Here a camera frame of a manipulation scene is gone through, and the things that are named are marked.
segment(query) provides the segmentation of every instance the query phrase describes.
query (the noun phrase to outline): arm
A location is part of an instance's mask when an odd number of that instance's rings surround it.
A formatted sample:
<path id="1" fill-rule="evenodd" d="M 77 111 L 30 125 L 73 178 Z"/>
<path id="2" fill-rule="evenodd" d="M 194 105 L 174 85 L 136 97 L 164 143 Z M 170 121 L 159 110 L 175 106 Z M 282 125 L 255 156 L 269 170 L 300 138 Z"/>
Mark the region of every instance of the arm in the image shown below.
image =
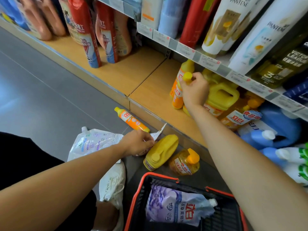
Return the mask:
<path id="1" fill-rule="evenodd" d="M 307 229 L 308 196 L 287 174 L 241 140 L 202 107 L 208 83 L 200 73 L 180 81 L 184 103 L 196 121 L 221 176 L 255 230 Z"/>
<path id="2" fill-rule="evenodd" d="M 136 155 L 153 145 L 150 134 L 132 131 L 116 145 L 1 190 L 0 230 L 55 230 L 119 159 Z"/>

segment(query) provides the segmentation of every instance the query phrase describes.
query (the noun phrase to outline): shopping basket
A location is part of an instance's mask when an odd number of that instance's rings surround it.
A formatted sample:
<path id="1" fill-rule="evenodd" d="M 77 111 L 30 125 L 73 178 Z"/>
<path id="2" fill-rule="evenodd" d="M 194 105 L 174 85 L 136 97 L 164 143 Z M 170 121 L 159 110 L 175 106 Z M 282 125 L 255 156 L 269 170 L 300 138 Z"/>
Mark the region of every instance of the shopping basket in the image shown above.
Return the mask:
<path id="1" fill-rule="evenodd" d="M 152 184 L 168 187 L 171 189 L 202 194 L 207 199 L 216 199 L 215 213 L 202 219 L 198 227 L 178 224 L 150 222 L 145 217 L 145 207 L 151 191 Z M 204 190 L 183 185 L 179 179 L 167 177 L 161 174 L 148 172 L 140 181 L 138 190 L 133 197 L 124 231 L 248 231 L 244 214 L 238 206 L 234 196 L 219 190 L 206 187 Z"/>

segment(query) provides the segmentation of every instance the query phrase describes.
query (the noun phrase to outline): white bottle cap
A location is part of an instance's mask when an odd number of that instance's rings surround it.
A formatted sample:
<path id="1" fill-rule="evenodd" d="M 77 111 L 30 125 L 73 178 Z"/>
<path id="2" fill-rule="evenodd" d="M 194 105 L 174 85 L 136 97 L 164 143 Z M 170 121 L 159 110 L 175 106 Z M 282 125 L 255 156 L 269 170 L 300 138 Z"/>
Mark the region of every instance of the white bottle cap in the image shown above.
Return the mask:
<path id="1" fill-rule="evenodd" d="M 218 205 L 216 199 L 209 199 L 209 202 L 212 207 L 216 207 Z"/>
<path id="2" fill-rule="evenodd" d="M 287 149 L 283 148 L 277 149 L 275 153 L 280 159 L 286 159 L 286 160 L 290 159 L 290 152 Z"/>
<path id="3" fill-rule="evenodd" d="M 262 136 L 263 138 L 265 138 L 266 140 L 274 140 L 275 139 L 275 134 L 273 131 L 270 130 L 266 130 L 262 132 Z"/>
<path id="4" fill-rule="evenodd" d="M 81 128 L 81 132 L 85 132 L 85 131 L 88 131 L 88 128 L 86 126 Z"/>
<path id="5" fill-rule="evenodd" d="M 289 111 L 287 111 L 287 110 L 285 110 L 285 109 L 281 109 L 281 112 L 282 112 L 285 116 L 287 116 L 288 118 L 290 118 L 290 119 L 297 119 L 297 118 L 298 118 L 298 116 L 296 116 L 295 114 L 293 114 L 293 113 L 291 113 L 291 112 L 289 112 Z"/>

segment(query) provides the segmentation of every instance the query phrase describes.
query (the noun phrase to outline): shoe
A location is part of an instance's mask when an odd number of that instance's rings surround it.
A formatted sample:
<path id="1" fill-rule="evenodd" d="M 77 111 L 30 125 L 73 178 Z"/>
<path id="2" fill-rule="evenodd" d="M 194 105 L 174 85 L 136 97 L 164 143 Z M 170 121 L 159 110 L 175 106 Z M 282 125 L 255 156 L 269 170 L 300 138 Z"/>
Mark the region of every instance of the shoe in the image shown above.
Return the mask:
<path id="1" fill-rule="evenodd" d="M 114 164 L 99 181 L 100 201 L 111 202 L 119 210 L 119 219 L 113 231 L 124 228 L 123 190 L 126 180 L 124 162 Z"/>

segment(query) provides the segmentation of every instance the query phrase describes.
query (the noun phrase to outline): price tag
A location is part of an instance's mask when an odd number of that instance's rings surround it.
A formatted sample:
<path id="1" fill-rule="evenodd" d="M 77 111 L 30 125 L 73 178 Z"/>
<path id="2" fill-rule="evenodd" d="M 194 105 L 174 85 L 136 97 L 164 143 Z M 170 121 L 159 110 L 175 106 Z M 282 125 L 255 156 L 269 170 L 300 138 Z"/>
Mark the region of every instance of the price tag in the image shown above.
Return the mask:
<path id="1" fill-rule="evenodd" d="M 243 87 L 260 97 L 266 97 L 273 92 L 272 89 L 250 78 L 248 78 L 246 83 L 243 84 Z"/>
<path id="2" fill-rule="evenodd" d="M 245 84 L 247 82 L 247 80 L 250 78 L 248 78 L 245 75 L 242 75 L 240 73 L 236 73 L 235 71 L 231 71 L 227 76 L 226 79 L 232 81 L 233 83 L 243 86 L 243 84 Z"/>
<path id="3" fill-rule="evenodd" d="M 204 54 L 201 54 L 199 64 L 205 68 L 209 68 L 216 71 L 220 65 L 220 61 L 211 58 L 209 56 L 206 56 Z"/>
<path id="4" fill-rule="evenodd" d="M 271 102 L 290 112 L 294 112 L 304 107 L 302 104 L 297 103 L 296 101 L 284 95 L 280 95 L 272 99 Z"/>
<path id="5" fill-rule="evenodd" d="M 139 22 L 137 22 L 137 32 L 139 32 L 141 35 L 144 35 L 150 39 L 153 38 L 153 29 Z"/>
<path id="6" fill-rule="evenodd" d="M 168 47 L 170 42 L 170 37 L 160 33 L 159 31 L 153 31 L 153 40 L 160 43 L 161 45 Z"/>
<path id="7" fill-rule="evenodd" d="M 196 51 L 186 45 L 183 45 L 182 43 L 178 42 L 176 47 L 176 52 L 179 54 L 182 54 L 184 57 L 187 57 L 188 59 L 192 60 Z"/>
<path id="8" fill-rule="evenodd" d="M 112 8 L 124 13 L 124 4 L 122 0 L 109 0 L 109 4 Z"/>
<path id="9" fill-rule="evenodd" d="M 307 107 L 295 112 L 294 114 L 298 115 L 299 117 L 301 117 L 302 119 L 308 122 L 308 108 Z"/>

